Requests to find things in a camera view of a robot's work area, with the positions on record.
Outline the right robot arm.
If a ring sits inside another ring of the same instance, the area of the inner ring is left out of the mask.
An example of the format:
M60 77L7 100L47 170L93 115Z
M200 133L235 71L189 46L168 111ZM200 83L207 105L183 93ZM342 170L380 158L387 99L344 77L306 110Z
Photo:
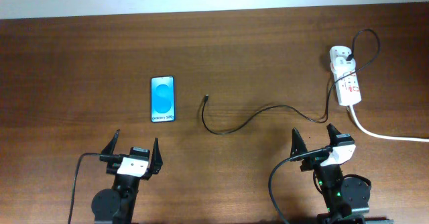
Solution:
M301 162L301 171L313 172L314 183L328 210L317 216L318 223L364 223L363 215L369 212L371 181L356 174L343 174L341 165L353 156L355 141L332 124L326 128L330 143L312 151L307 150L299 131L294 128L290 157Z

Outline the white power strip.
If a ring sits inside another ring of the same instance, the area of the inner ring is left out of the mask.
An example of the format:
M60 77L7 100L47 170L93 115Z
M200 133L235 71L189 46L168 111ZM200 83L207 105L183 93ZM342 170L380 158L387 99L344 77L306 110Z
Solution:
M351 49L346 46L333 46L330 49L329 54L331 64L331 60L334 60L339 56L342 56L347 60L347 57L351 54ZM346 72L343 75L333 74L334 81L336 82L335 87L337 99L339 101L339 105L341 106L346 107L361 102L361 92L355 70L352 72Z

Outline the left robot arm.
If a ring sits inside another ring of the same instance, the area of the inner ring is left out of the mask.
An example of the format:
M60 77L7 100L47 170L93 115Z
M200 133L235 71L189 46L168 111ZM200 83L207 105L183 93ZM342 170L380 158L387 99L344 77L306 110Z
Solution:
M116 131L99 157L114 180L111 188L99 191L92 200L95 223L131 223L139 183L158 174L163 166L158 138L154 139L152 150L132 147L128 154L114 154L118 138Z

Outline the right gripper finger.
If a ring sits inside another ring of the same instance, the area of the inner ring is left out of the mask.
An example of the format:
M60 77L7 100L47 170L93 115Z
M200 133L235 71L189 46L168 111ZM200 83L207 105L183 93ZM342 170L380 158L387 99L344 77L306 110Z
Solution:
M341 142L342 133L331 123L326 126L328 130L328 136L330 138L330 146L338 146Z
M290 157L293 158L293 160L303 160L304 154L307 152L308 150L302 136L296 128L293 128Z

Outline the blue Samsung Galaxy smartphone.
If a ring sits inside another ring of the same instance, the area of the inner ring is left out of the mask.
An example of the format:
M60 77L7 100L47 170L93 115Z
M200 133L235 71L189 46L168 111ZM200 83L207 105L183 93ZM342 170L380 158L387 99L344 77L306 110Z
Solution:
M174 77L153 77L151 79L151 122L171 122L175 119Z

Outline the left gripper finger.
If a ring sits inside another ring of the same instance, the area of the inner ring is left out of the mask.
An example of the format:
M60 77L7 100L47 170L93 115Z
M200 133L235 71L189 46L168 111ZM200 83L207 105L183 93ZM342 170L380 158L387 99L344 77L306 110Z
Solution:
M150 163L150 167L149 167L150 173L151 174L159 174L160 170L162 169L163 164L164 163L162 160L162 155L161 155L160 149L159 149L159 141L158 141L158 138L156 137L154 140L154 147L153 147L151 163Z
M113 135L111 141L104 147L104 149L101 151L101 155L113 155L115 145L117 143L117 140L119 138L120 130L118 129L115 134Z

